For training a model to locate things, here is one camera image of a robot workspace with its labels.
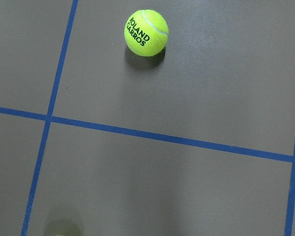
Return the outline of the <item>Roland Garros tennis ball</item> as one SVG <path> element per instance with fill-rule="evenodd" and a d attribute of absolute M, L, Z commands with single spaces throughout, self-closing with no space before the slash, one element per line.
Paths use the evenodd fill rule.
<path fill-rule="evenodd" d="M 164 17 L 157 11 L 142 9 L 134 12 L 126 21 L 125 42 L 134 54 L 153 57 L 166 46 L 169 28 Z"/>

